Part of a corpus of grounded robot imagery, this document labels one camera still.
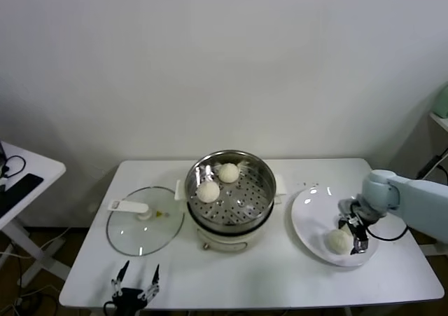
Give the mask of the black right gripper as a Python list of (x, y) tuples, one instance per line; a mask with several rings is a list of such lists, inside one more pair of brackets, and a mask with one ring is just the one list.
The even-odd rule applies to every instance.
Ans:
[(366, 253), (368, 249), (368, 235), (361, 219), (357, 215), (352, 214), (347, 216), (346, 220), (340, 219), (338, 222), (339, 227), (343, 227), (346, 224), (354, 238), (351, 255)]

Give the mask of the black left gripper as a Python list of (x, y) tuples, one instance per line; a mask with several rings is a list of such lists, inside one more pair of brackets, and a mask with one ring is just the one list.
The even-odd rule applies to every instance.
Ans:
[(135, 316), (152, 301), (160, 291), (159, 269), (157, 265), (152, 282), (147, 289), (122, 288), (122, 282), (127, 272), (129, 261), (119, 270), (115, 279), (111, 280), (113, 287), (113, 304), (115, 306), (114, 316)]

